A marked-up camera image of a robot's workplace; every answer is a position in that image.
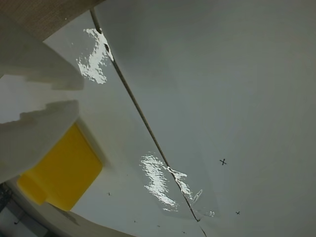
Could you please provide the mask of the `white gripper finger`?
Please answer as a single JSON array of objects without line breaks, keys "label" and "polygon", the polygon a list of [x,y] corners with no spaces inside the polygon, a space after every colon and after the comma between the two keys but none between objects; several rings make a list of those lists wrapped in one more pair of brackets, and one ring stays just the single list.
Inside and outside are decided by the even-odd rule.
[{"label": "white gripper finger", "polygon": [[0,125],[0,181],[34,167],[79,116],[76,100],[49,103],[45,109],[21,113]]},{"label": "white gripper finger", "polygon": [[7,15],[0,14],[0,74],[24,76],[56,90],[82,90],[80,72]]}]

